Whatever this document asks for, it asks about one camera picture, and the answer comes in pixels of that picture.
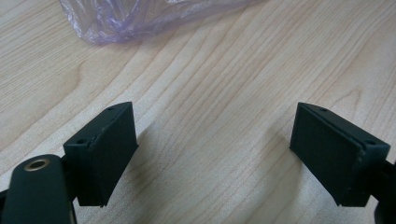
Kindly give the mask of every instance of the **black block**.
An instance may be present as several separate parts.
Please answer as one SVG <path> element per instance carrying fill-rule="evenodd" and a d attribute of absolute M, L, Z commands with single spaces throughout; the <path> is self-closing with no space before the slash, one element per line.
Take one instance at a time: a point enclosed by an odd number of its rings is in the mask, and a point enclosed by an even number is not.
<path fill-rule="evenodd" d="M 64 144 L 80 205 L 107 205 L 138 145 L 131 103 L 113 105 Z"/>
<path fill-rule="evenodd" d="M 325 108 L 299 103 L 290 149 L 343 206 L 365 206 L 390 146 Z"/>

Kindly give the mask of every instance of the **purple plastic bag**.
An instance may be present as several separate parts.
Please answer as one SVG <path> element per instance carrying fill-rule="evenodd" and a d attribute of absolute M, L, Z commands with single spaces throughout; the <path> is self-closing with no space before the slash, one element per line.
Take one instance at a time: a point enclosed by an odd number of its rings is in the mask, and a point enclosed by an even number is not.
<path fill-rule="evenodd" d="M 141 39 L 260 0 L 60 0 L 79 37 L 103 44 Z"/>

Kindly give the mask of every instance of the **light wooden surface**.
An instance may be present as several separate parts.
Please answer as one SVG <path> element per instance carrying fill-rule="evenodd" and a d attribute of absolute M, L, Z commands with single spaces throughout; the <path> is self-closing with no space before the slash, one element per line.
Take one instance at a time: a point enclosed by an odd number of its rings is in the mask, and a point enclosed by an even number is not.
<path fill-rule="evenodd" d="M 107 207 L 75 203 L 79 223 L 374 223 L 373 198 L 337 207 L 289 143 L 301 101 L 396 146 L 395 1 L 268 0 L 102 47 L 57 1 L 0 16 L 0 190 L 132 101 L 140 148 Z"/>

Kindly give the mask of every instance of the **translucent plastic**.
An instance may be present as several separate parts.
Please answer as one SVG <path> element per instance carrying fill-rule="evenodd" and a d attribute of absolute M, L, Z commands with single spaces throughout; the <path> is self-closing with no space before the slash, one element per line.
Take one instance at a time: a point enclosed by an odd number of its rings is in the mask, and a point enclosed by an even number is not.
<path fill-rule="evenodd" d="M 260 0 L 60 0 L 78 36 L 103 44 L 142 39 Z"/>

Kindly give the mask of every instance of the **metal ring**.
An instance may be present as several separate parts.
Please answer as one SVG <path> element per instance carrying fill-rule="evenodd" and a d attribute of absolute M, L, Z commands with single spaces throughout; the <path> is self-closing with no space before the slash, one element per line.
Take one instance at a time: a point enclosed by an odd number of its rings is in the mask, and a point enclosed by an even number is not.
<path fill-rule="evenodd" d="M 29 162 L 27 165 L 25 165 L 24 169 L 27 172 L 33 172 L 33 171 L 41 170 L 44 167 L 48 166 L 49 164 L 50 161 L 48 159 L 38 159 Z"/>

